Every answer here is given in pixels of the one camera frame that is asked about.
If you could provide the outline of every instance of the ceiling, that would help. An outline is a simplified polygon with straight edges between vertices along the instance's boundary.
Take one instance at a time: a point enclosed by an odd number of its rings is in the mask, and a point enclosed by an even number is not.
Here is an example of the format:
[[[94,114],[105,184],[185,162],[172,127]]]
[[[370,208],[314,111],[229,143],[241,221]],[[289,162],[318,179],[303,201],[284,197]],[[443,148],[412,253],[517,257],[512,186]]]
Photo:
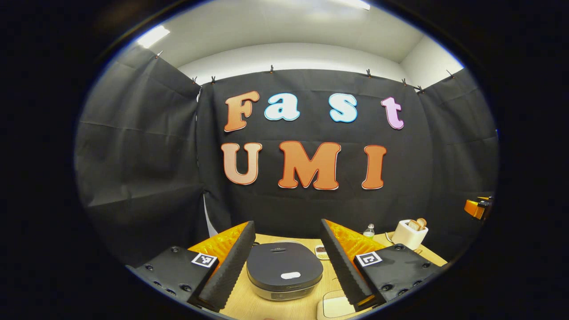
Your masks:
[[[162,25],[170,34],[150,47],[179,68],[219,52],[266,43],[320,43],[400,63],[423,33],[376,7],[337,0],[214,0]]]

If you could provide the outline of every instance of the white wall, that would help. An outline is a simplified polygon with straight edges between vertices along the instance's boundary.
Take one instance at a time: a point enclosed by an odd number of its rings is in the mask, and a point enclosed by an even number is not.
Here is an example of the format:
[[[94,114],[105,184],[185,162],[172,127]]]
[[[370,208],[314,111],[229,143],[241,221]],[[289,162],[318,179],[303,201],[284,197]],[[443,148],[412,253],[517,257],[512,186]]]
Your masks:
[[[409,76],[406,82],[421,88],[449,77],[447,70],[455,73],[464,68],[452,54],[426,35],[403,59],[401,67]]]
[[[315,43],[271,43],[220,52],[178,68],[196,82],[211,81],[253,72],[284,69],[351,71],[401,81],[410,76],[398,63],[367,52]]]

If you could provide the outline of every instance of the light blue letter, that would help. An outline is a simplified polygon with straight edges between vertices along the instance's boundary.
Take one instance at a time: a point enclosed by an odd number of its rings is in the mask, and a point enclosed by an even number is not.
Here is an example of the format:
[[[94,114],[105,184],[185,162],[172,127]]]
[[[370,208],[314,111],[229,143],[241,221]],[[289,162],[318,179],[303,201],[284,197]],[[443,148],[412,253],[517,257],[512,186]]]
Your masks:
[[[328,99],[334,110],[330,110],[330,117],[336,122],[352,122],[357,118],[356,98],[345,93],[334,93]]]
[[[269,98],[269,103],[271,105],[265,109],[265,118],[269,120],[292,121],[300,117],[300,111],[296,109],[298,99],[292,93],[277,93]]]

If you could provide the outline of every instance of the glass bottle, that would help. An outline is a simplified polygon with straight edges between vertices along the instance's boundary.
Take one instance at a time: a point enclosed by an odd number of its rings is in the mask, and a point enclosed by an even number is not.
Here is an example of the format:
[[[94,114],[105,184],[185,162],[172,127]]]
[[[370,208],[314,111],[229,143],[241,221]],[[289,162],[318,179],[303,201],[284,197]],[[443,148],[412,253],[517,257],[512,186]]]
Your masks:
[[[376,233],[373,231],[373,223],[370,223],[368,228],[364,231],[364,236],[373,239]]]

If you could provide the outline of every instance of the rice cooker lid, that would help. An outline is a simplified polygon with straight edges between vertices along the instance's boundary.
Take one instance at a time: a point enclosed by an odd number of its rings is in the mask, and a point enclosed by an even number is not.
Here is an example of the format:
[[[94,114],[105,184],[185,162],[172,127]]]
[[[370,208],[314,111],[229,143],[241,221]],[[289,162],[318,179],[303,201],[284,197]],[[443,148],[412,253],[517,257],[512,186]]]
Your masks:
[[[266,243],[251,248],[247,274],[251,282],[268,291],[292,291],[317,284],[322,263],[298,243]]]

